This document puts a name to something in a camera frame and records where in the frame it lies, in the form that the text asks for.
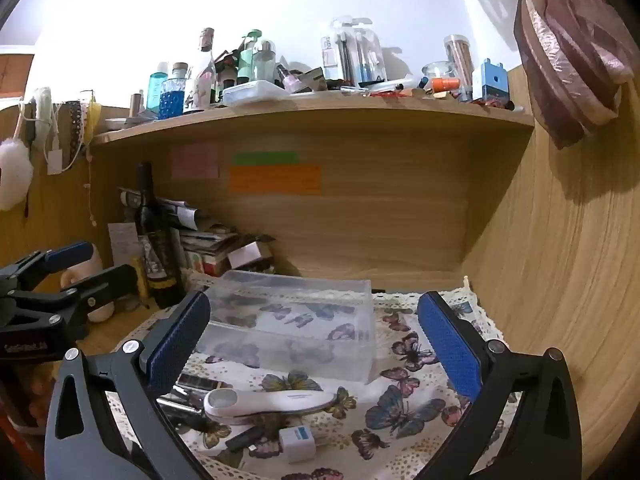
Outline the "black gold lighter bar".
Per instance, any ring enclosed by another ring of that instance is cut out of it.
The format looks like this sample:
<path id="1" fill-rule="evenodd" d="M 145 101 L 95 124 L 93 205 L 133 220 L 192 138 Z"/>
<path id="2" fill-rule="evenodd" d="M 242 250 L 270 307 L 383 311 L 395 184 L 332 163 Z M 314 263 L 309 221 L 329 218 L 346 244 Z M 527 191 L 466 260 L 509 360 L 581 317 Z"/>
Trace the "black gold lighter bar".
<path id="1" fill-rule="evenodd" d="M 204 392 L 222 388 L 230 388 L 230 385 L 226 382 L 220 382 L 216 379 L 210 379 L 186 373 L 182 373 L 179 375 L 176 381 L 176 385 L 181 388 Z"/>

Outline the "small white pink box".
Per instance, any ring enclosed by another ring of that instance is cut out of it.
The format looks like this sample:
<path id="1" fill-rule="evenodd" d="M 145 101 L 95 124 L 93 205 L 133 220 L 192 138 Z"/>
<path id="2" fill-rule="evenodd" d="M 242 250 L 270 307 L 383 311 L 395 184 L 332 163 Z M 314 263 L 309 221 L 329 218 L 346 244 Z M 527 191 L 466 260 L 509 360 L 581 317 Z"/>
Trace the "small white pink box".
<path id="1" fill-rule="evenodd" d="M 228 253 L 229 264 L 233 270 L 272 258 L 269 246 L 263 242 L 251 242 Z"/>

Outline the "clear packaged brush set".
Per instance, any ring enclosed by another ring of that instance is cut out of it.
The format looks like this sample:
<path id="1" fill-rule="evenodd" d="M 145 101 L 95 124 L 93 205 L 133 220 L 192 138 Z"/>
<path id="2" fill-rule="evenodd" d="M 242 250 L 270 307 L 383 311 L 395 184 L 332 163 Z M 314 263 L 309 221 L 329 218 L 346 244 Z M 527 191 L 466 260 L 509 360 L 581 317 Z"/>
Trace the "clear packaged brush set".
<path id="1" fill-rule="evenodd" d="M 336 18 L 329 35 L 321 39 L 322 70 L 326 80 L 341 80 L 356 87 L 386 81 L 386 67 L 378 35 L 370 18 Z"/>

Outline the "white fluffy puff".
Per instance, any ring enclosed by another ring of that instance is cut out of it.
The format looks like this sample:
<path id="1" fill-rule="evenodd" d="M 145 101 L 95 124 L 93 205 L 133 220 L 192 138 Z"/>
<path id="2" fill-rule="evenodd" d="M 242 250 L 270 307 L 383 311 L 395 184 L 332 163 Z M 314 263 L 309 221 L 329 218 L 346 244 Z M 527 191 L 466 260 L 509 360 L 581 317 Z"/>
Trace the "white fluffy puff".
<path id="1" fill-rule="evenodd" d="M 9 211 L 21 203 L 29 190 L 34 167 L 29 150 L 20 139 L 6 139 L 0 148 L 0 209 Z"/>

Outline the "black usb flash drive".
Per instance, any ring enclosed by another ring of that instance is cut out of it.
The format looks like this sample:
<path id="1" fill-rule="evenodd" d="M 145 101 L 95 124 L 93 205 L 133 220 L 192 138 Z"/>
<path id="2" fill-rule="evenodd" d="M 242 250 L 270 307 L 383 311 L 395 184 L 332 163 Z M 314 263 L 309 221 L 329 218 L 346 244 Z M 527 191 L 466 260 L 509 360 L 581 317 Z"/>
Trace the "black usb flash drive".
<path id="1" fill-rule="evenodd" d="M 226 447 L 232 453 L 239 452 L 244 450 L 244 448 L 249 448 L 251 445 L 258 442 L 265 435 L 265 426 L 258 425 L 253 426 L 250 429 L 247 429 L 237 436 L 226 441 Z"/>

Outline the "green cap toner bottle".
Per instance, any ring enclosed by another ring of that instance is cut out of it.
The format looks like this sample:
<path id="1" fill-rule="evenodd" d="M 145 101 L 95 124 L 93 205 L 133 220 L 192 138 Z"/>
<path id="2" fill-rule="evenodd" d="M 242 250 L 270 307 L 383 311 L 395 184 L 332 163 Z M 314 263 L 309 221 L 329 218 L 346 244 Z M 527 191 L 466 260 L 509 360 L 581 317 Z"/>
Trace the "green cap toner bottle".
<path id="1" fill-rule="evenodd" d="M 237 84 L 246 84 L 252 80 L 253 48 L 261 36 L 262 32 L 259 29 L 252 29 L 243 37 L 238 58 L 238 72 L 236 73 Z"/>

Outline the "blue liquid bottle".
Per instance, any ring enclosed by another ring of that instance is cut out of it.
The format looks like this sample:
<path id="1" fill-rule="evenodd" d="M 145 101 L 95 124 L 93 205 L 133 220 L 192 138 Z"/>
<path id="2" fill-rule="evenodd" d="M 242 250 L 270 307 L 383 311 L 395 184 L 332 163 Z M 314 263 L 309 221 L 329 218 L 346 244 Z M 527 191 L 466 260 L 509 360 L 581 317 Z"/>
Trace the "blue liquid bottle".
<path id="1" fill-rule="evenodd" d="M 160 107 L 160 95 L 164 81 L 168 78 L 168 65 L 159 62 L 154 72 L 149 76 L 148 92 L 146 92 L 145 107 L 152 112 L 157 112 Z"/>

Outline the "white handheld massager device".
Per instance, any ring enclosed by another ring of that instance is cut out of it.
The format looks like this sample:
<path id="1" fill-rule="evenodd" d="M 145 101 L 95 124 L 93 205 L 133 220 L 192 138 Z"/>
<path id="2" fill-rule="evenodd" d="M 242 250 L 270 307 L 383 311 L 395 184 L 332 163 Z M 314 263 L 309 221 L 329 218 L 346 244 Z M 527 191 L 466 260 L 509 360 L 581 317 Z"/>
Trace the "white handheld massager device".
<path id="1" fill-rule="evenodd" d="M 208 418 L 230 426 L 248 425 L 262 415 L 306 415 L 335 402 L 334 393 L 319 390 L 251 392 L 233 388 L 209 391 L 203 408 Z"/>

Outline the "dark wine bottle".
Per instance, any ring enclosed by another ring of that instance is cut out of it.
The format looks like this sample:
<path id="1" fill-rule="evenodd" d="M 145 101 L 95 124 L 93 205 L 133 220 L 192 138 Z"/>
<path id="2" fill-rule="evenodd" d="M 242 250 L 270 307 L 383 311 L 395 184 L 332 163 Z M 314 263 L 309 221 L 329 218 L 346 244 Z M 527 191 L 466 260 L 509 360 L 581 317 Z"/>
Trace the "dark wine bottle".
<path id="1" fill-rule="evenodd" d="M 149 162 L 142 162 L 139 166 L 139 181 L 141 200 L 134 220 L 142 246 L 146 280 L 157 307 L 168 309 L 183 300 L 186 291 L 172 242 L 168 213 L 155 196 Z"/>

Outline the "white paper sheet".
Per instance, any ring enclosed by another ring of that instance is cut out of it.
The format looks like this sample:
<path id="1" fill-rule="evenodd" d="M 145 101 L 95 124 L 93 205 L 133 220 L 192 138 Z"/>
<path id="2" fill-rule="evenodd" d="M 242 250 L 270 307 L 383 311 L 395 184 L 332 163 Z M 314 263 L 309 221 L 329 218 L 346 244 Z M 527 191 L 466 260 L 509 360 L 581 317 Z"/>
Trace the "white paper sheet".
<path id="1" fill-rule="evenodd" d="M 134 222 L 109 223 L 107 229 L 115 266 L 130 264 L 134 258 L 142 256 L 142 248 Z"/>

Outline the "blue plastic block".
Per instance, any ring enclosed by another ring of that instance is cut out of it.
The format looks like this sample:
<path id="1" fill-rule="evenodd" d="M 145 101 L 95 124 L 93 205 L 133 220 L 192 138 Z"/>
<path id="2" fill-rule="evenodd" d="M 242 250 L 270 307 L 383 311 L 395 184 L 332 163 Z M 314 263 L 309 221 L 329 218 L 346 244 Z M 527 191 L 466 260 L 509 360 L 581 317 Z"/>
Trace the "blue plastic block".
<path id="1" fill-rule="evenodd" d="M 510 100 L 508 73 L 501 63 L 494 64 L 489 58 L 480 66 L 480 90 L 484 100 Z"/>

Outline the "clear plastic storage box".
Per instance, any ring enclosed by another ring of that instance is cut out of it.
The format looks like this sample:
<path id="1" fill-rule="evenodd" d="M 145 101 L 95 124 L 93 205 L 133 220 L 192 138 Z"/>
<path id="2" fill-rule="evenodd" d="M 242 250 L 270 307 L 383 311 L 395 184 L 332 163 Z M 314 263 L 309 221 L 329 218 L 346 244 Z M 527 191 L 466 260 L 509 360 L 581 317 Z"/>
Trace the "clear plastic storage box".
<path id="1" fill-rule="evenodd" d="M 247 367 L 367 382 L 376 355 L 371 283 L 239 270 L 206 286 L 195 347 Z"/>

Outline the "orange sticky note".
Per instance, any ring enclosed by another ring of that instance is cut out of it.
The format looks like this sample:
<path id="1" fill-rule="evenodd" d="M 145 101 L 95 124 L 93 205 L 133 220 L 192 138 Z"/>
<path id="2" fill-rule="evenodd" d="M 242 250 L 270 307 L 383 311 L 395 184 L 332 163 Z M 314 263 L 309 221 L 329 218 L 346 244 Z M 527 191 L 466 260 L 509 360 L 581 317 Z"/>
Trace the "orange sticky note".
<path id="1" fill-rule="evenodd" d="M 236 194 L 320 195 L 322 169 L 314 164 L 232 166 L 229 191 Z"/>

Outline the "white cube plug adapter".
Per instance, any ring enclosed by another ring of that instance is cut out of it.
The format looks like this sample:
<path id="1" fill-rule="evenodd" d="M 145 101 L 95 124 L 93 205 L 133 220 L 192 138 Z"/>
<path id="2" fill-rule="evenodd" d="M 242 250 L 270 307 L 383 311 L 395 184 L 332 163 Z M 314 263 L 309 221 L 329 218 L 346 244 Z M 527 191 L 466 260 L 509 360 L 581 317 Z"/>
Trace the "white cube plug adapter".
<path id="1" fill-rule="evenodd" d="M 308 425 L 283 428 L 279 431 L 282 454 L 290 464 L 313 460 L 317 454 L 317 443 Z"/>

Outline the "black metal hair clip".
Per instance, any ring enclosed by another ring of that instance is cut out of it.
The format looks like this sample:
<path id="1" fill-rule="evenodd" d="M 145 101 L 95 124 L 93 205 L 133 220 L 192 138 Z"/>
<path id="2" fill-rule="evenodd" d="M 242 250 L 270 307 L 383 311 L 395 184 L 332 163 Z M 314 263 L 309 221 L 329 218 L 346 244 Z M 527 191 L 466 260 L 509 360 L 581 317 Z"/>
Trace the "black metal hair clip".
<path id="1" fill-rule="evenodd" d="M 199 432 L 206 432 L 209 419 L 202 408 L 160 396 L 156 403 L 163 411 L 171 425 L 176 429 L 186 427 Z"/>

